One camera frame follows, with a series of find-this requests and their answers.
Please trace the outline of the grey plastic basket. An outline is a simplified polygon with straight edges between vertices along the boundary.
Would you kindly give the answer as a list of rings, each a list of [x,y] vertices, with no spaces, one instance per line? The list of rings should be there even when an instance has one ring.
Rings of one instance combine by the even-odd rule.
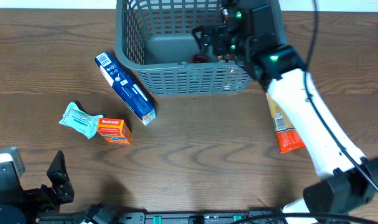
[[[230,93],[252,78],[228,54],[201,54],[192,29],[223,23],[219,0],[118,1],[115,54],[155,95]]]

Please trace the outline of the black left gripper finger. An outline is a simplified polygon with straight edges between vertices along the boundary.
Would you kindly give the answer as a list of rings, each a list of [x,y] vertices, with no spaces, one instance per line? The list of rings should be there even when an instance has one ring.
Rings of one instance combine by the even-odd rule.
[[[67,173],[65,156],[58,151],[47,171],[47,176],[52,183],[59,204],[72,203],[74,201],[74,189]]]
[[[25,165],[17,147],[0,149],[0,187],[20,187]]]

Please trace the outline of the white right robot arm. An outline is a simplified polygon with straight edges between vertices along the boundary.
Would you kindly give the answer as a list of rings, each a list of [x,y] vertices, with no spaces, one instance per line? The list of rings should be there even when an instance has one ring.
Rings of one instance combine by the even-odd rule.
[[[320,181],[265,220],[285,223],[362,223],[349,215],[378,195],[378,158],[368,159],[348,138],[318,93],[309,60],[281,41],[276,10],[260,1],[223,1],[220,25],[192,30],[202,53],[231,54],[285,112],[300,135]]]

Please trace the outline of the orange tan biscuit packet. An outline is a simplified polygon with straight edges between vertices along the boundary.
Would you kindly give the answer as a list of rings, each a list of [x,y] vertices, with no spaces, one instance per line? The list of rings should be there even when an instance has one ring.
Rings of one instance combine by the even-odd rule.
[[[285,154],[305,147],[294,125],[283,109],[266,93],[280,153]]]

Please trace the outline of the orange Redoxon box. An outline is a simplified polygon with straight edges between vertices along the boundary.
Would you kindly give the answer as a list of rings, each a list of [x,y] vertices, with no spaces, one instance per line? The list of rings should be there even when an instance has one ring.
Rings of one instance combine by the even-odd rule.
[[[132,133],[122,119],[100,118],[97,132],[109,143],[127,144],[132,141]]]

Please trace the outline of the brown Nescafe Gold bag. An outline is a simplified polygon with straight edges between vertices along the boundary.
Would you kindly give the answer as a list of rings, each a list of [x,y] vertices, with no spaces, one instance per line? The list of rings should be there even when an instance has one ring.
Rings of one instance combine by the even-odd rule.
[[[221,13],[221,20],[223,23],[226,23],[229,19],[229,12],[226,8],[221,8],[220,10]]]

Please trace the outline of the green lid spice jar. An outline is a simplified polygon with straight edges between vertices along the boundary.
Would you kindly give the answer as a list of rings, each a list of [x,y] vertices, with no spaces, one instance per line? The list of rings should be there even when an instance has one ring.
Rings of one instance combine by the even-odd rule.
[[[205,55],[202,55],[202,54],[195,54],[192,59],[191,59],[191,62],[192,63],[208,63],[209,62],[209,59],[207,56]]]

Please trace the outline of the light teal wipes packet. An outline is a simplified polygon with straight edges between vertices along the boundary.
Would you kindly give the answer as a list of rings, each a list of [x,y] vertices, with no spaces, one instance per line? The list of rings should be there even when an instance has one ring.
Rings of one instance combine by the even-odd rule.
[[[103,115],[89,115],[79,109],[74,102],[69,103],[62,119],[59,121],[61,125],[73,128],[75,131],[91,139],[95,136],[98,127],[98,121],[103,118]]]

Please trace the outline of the blue toothpaste box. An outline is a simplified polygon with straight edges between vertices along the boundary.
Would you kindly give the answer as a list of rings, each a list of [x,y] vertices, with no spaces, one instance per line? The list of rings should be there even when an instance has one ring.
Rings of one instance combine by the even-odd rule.
[[[156,118],[151,99],[109,52],[102,52],[94,60],[109,86],[145,126]]]

